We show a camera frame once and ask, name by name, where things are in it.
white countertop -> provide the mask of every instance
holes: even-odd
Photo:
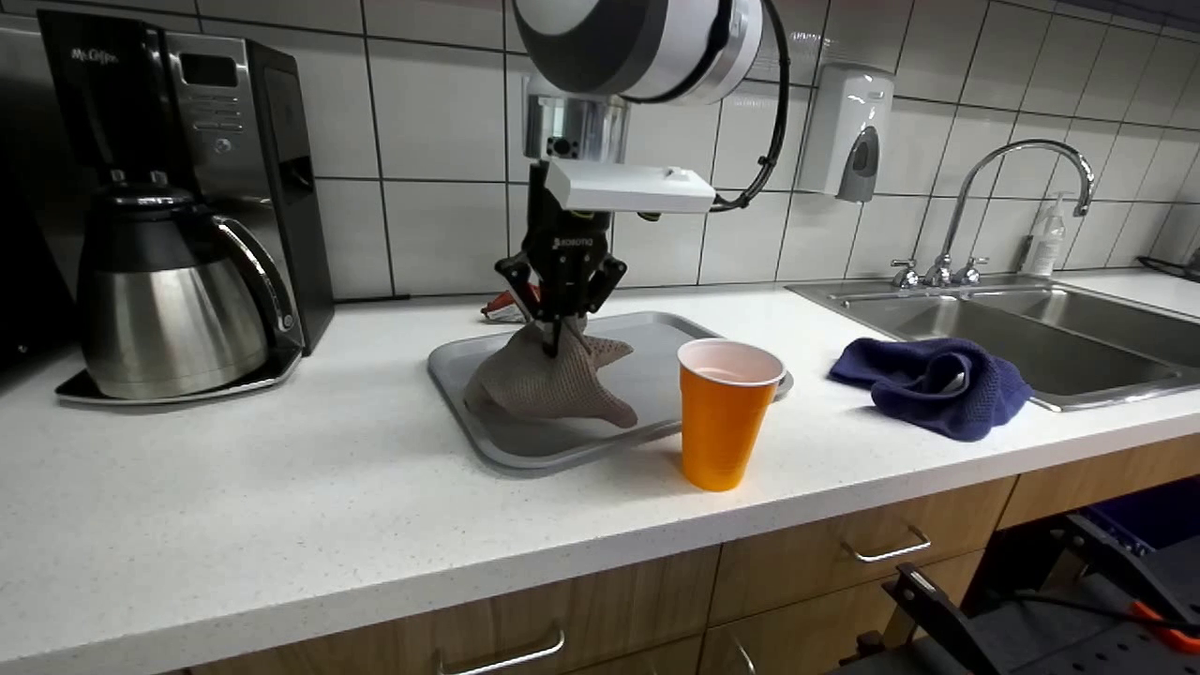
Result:
[[[1083,290],[1200,313],[1200,285],[1097,275]],[[475,305],[336,306],[272,393],[170,408],[63,408],[80,360],[0,390],[0,670],[170,670],[421,613],[1200,430],[1200,393],[1045,412],[981,441],[885,418],[823,382],[865,333],[782,290],[637,292],[782,355],[740,490],[675,473],[678,435],[541,478],[478,465],[422,355],[490,333]]]

drawer handle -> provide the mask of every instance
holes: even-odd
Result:
[[[551,636],[551,646],[536,646],[527,651],[515,651],[515,657],[497,657],[497,658],[485,658],[485,665],[442,665],[438,658],[438,675],[486,675],[486,670],[505,670],[518,665],[551,658],[565,647],[565,626],[555,626],[546,636]]]
[[[842,538],[838,546],[846,546],[846,553],[856,553],[863,566],[877,566],[877,561],[902,557],[902,553],[920,553],[920,552],[931,552],[931,546],[933,546],[933,538],[923,536],[916,526],[907,526],[907,532],[912,532],[916,545],[888,546],[888,552],[872,552],[872,553],[856,552],[846,538]]]
[[[750,647],[740,636],[732,636],[732,640],[735,640],[735,647],[743,657],[747,675],[757,675],[757,665],[755,665]]]

stainless steel carafe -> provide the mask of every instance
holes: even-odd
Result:
[[[217,390],[298,352],[278,265],[187,192],[95,201],[80,322],[86,372],[123,400]]]

cloth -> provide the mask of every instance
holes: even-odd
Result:
[[[597,377],[600,367],[621,360],[625,352],[631,345],[586,336],[582,322],[565,322],[560,355],[546,355],[536,327],[521,327],[475,367],[471,382],[465,387],[465,403],[485,408],[490,400],[511,417],[591,417],[613,426],[635,426],[637,412]]]
[[[870,390],[885,417],[931,426],[947,437],[981,437],[1010,425],[1031,387],[1010,360],[970,340],[850,340],[827,372],[832,382]]]

blue towel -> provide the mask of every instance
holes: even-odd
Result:
[[[827,372],[832,382],[870,390],[885,417],[947,437],[981,437],[1031,396],[1010,360],[970,340],[850,340]]]

